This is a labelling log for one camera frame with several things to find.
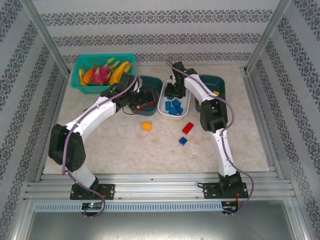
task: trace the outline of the metal plate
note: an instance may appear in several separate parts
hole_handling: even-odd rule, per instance
[[[99,184],[98,191],[105,200],[113,200],[115,195],[114,184]],[[101,200],[96,194],[88,192],[87,190],[80,187],[78,184],[73,184],[70,193],[71,200]]]
[[[239,199],[247,199],[249,197],[246,183],[242,183],[242,187],[228,190],[227,194],[223,194],[217,182],[203,183],[204,199],[235,199],[238,195]]]

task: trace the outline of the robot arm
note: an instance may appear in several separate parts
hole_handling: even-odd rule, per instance
[[[65,126],[56,124],[52,128],[48,153],[49,157],[57,164],[63,165],[65,141],[69,132],[72,131],[67,145],[65,167],[74,179],[87,188],[94,189],[99,184],[99,180],[90,172],[84,163],[86,159],[84,142],[87,137],[97,126],[122,107],[128,105],[132,111],[137,111],[139,107],[157,101],[159,98],[158,93],[154,89],[144,90],[143,92],[139,91],[142,85],[140,78],[138,78],[138,81],[128,92],[119,95],[119,93],[133,83],[133,80],[134,76],[132,74],[123,73],[119,83],[101,93],[98,100],[82,115],[67,123]]]
[[[211,92],[200,80],[193,68],[185,69],[182,62],[172,64],[167,62],[173,71],[173,81],[164,91],[165,97],[182,98],[186,95],[186,89],[201,103],[200,124],[203,130],[210,132],[216,153],[219,157],[219,183],[218,186],[223,195],[233,192],[237,188],[243,188],[240,173],[235,169],[235,164],[230,151],[227,127],[227,106],[223,101],[215,99],[216,94]],[[224,94],[219,98],[226,100]]]
[[[221,176],[231,176],[236,173],[236,169],[231,166],[229,161],[227,160],[227,156],[224,153],[222,141],[221,141],[221,133],[223,128],[226,127],[226,123],[228,121],[227,118],[227,108],[218,100],[215,100],[212,96],[208,93],[211,91],[203,84],[200,80],[199,75],[192,74],[190,77],[186,77],[184,79],[184,86],[186,89],[190,90],[190,92],[194,95],[194,97],[199,101],[201,104],[201,115],[200,115],[200,123],[202,128],[205,131],[210,131],[210,135],[212,136],[212,140],[214,142],[215,152],[218,153],[217,156],[219,157],[219,174]],[[218,111],[222,112],[220,119],[224,119],[221,125],[219,125],[218,121],[214,122],[215,116],[212,114],[212,108],[218,109]],[[226,152],[228,154],[229,160],[234,163],[232,154],[230,151],[228,138],[227,138],[227,131],[223,131],[223,139],[224,145],[226,148]]]

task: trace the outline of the plastic container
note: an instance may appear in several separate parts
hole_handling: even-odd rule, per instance
[[[140,91],[155,89],[160,96],[163,82],[159,78],[152,76],[140,76],[140,78],[142,79],[142,86],[140,88]],[[156,102],[156,105],[144,106],[142,110],[138,110],[137,114],[143,116],[152,116],[157,110],[158,103],[159,100]]]
[[[162,87],[162,91],[161,91],[159,103],[158,103],[158,110],[159,110],[160,115],[162,117],[179,121],[179,120],[184,119],[188,113],[191,92],[188,89],[186,89],[185,90],[185,97],[178,99],[181,103],[181,107],[183,108],[182,114],[181,115],[171,115],[171,114],[169,114],[168,111],[166,111],[166,101],[170,101],[170,100],[168,100],[167,97],[165,97],[165,89],[166,89],[167,84],[169,84],[169,83],[172,83],[172,80],[167,80],[163,83],[163,87]]]
[[[212,75],[201,75],[199,76],[204,85],[211,91],[217,91],[220,94],[226,93],[225,81],[219,76]],[[195,99],[195,109],[197,112],[201,112],[201,107],[199,106],[199,101]]]
[[[108,53],[108,54],[84,54],[80,55],[74,66],[72,79],[71,79],[71,87],[74,89],[79,89],[84,94],[100,94],[104,90],[109,88],[109,85],[106,86],[81,86],[80,85],[80,77],[79,77],[79,69],[83,69],[84,73],[86,73],[92,67],[102,67],[106,64],[106,62],[114,58],[111,64],[114,64],[116,61],[120,61],[118,66],[125,61],[129,61],[130,63],[135,63],[136,58],[132,53]],[[131,66],[129,73],[135,74],[135,67]]]

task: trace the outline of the cable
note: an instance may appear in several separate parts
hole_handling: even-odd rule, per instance
[[[184,75],[184,76],[186,76],[186,77],[191,78],[192,80],[194,80],[197,84],[199,84],[199,86],[205,91],[206,94],[208,94],[210,97],[212,97],[212,98],[214,98],[214,99],[217,99],[217,100],[223,102],[224,104],[226,104],[226,105],[229,107],[230,111],[231,111],[231,122],[230,122],[230,124],[229,124],[228,126],[226,126],[226,127],[221,131],[221,134],[220,134],[223,152],[224,152],[224,154],[225,154],[225,156],[226,156],[227,161],[231,164],[231,166],[234,167],[234,169],[236,169],[239,173],[246,175],[246,176],[250,179],[251,184],[252,184],[250,194],[249,194],[248,198],[246,199],[246,201],[244,202],[242,208],[239,209],[237,212],[234,213],[234,214],[238,214],[238,213],[241,212],[241,211],[245,208],[245,206],[248,204],[248,202],[249,202],[249,200],[250,200],[250,198],[251,198],[251,196],[252,196],[252,194],[253,194],[253,192],[254,192],[255,183],[254,183],[253,178],[252,178],[248,173],[246,173],[245,171],[240,170],[239,168],[237,168],[237,167],[234,165],[234,163],[233,163],[232,161],[230,161],[230,158],[229,158],[229,156],[228,156],[228,154],[227,154],[226,145],[225,145],[225,141],[224,141],[224,138],[223,138],[223,133],[224,133],[224,131],[226,131],[228,128],[230,128],[230,127],[232,126],[232,124],[234,124],[234,121],[235,121],[235,112],[234,112],[234,109],[232,108],[232,106],[230,105],[230,103],[228,103],[226,100],[224,100],[224,99],[221,98],[221,97],[214,96],[211,92],[207,91],[206,86],[204,85],[204,83],[203,83],[202,81],[199,81],[199,80],[195,79],[194,77],[190,76],[189,74],[187,74],[187,73],[185,73],[185,72],[183,72],[183,71],[175,68],[175,67],[173,66],[173,64],[172,64],[169,60],[165,60],[164,62],[165,62],[170,68],[172,68],[173,70],[175,70],[175,71],[177,71],[178,73],[181,73],[182,75]]]
[[[134,112],[134,113],[127,113],[127,112],[125,112],[124,107],[122,107],[122,112],[127,115],[136,115],[138,113],[138,109],[136,108],[136,112]]]
[[[104,105],[104,104],[112,101],[113,99],[115,99],[115,98],[117,98],[117,97],[125,94],[125,93],[126,93],[127,91],[129,91],[129,90],[131,89],[131,87],[136,83],[137,78],[138,78],[137,66],[136,66],[134,63],[129,62],[129,63],[127,63],[127,64],[124,66],[123,70],[125,70],[125,69],[127,68],[127,66],[129,66],[129,65],[133,65],[133,66],[135,67],[135,69],[136,69],[136,73],[135,73],[135,75],[134,75],[134,79],[133,79],[132,83],[131,83],[125,90],[123,90],[122,92],[118,93],[118,94],[115,95],[115,96],[112,96],[112,97],[108,98],[107,100],[104,100],[102,103],[99,104],[99,106]],[[63,156],[62,156],[62,175],[67,174],[67,175],[68,175],[76,184],[78,184],[81,188],[84,188],[85,190],[87,190],[87,191],[89,191],[89,192],[91,192],[91,193],[93,193],[93,194],[95,194],[95,195],[97,195],[97,196],[99,196],[99,197],[101,198],[101,202],[103,203],[103,207],[101,208],[101,210],[100,210],[97,214],[95,214],[94,216],[87,216],[87,215],[86,215],[86,211],[88,210],[88,208],[84,210],[84,213],[83,213],[84,217],[85,217],[85,218],[89,217],[90,219],[96,218],[96,217],[98,217],[100,214],[102,214],[102,212],[103,212],[103,211],[105,210],[105,208],[106,208],[106,200],[105,200],[104,196],[102,196],[100,193],[98,193],[98,192],[96,192],[96,191],[94,191],[94,190],[92,190],[92,189],[84,186],[83,184],[81,184],[80,182],[78,182],[77,179],[75,179],[74,176],[72,176],[72,174],[70,174],[70,172],[69,172],[68,170],[66,171],[66,161],[67,161],[68,144],[69,144],[69,140],[70,140],[70,137],[71,137],[73,131],[79,126],[78,124],[80,124],[81,121],[82,121],[83,119],[85,119],[86,116],[88,116],[90,113],[92,113],[92,112],[93,112],[95,109],[97,109],[99,106],[96,105],[96,106],[94,106],[93,108],[91,108],[90,110],[88,110],[87,112],[85,112],[85,113],[78,119],[78,121],[76,121],[76,123],[73,125],[73,127],[69,130],[69,133],[68,133],[68,135],[66,136],[66,139],[65,139],[64,148],[63,148]]]

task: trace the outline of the aluminum frame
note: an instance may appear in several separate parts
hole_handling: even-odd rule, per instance
[[[60,114],[62,102],[64,100],[64,96],[65,96],[65,93],[66,93],[67,84],[69,82],[69,77],[70,76],[72,76],[72,72],[71,72],[71,74],[67,73],[66,76],[64,77],[64,83],[63,83],[63,86],[62,86],[62,89],[61,89],[61,93],[62,94],[60,94],[60,96],[59,96],[58,104],[57,104],[57,107],[56,107],[56,111],[54,113],[54,117],[53,117],[53,121],[51,123],[50,129],[52,129],[54,127],[54,125],[56,125],[56,123],[58,121],[58,117],[59,117],[59,114]],[[35,175],[35,179],[34,179],[35,182],[40,182],[40,180],[41,180],[42,172],[44,170],[44,167],[45,167],[45,164],[46,164],[46,160],[47,160],[47,156],[49,154],[49,144],[50,144],[50,142],[46,141],[45,146],[44,146],[44,150],[43,150],[43,153],[45,153],[45,154],[42,155],[42,158],[40,160],[39,168],[38,168],[38,171],[37,171],[37,173]]]
[[[35,25],[36,29],[38,30],[41,38],[43,39],[44,43],[48,47],[50,53],[52,54],[54,60],[58,64],[60,70],[63,72],[63,75],[66,76],[69,74],[70,69],[66,61],[64,60],[62,54],[60,53],[53,37],[51,36],[45,22],[43,21],[41,15],[39,14],[33,0],[21,0],[23,8],[31,18],[33,24]]]
[[[278,23],[280,22],[281,18],[286,12],[290,3],[291,0],[279,1],[278,5],[274,10],[274,13],[271,16],[269,23],[267,24],[262,36],[260,37],[258,44],[256,45],[255,49],[253,50],[249,58],[249,61],[246,65],[246,73],[250,73],[254,69],[261,53],[265,49],[265,46],[267,45],[275,29],[277,28]]]
[[[310,235],[298,204],[296,193],[290,180],[284,180],[278,159],[276,157],[268,128],[254,91],[250,76],[241,68],[244,86],[252,108],[253,116],[260,135],[261,143],[269,162],[269,172],[251,172],[255,183],[255,190],[251,201],[281,200],[284,202],[287,215],[295,239],[309,240]],[[53,124],[56,123],[63,97],[59,100],[59,107]],[[42,168],[37,173],[38,182],[27,184],[22,207],[13,230],[12,240],[26,239],[37,203],[56,203],[64,206],[70,203],[85,203],[90,201],[70,200],[70,189],[73,184],[68,176],[41,175],[46,158],[42,160]],[[232,199],[204,199],[202,189],[197,187],[201,182],[218,182],[217,173],[173,173],[173,174],[97,174],[100,183],[116,185],[114,200],[108,203],[208,203],[228,201]],[[251,190],[251,181],[245,175],[242,180]]]

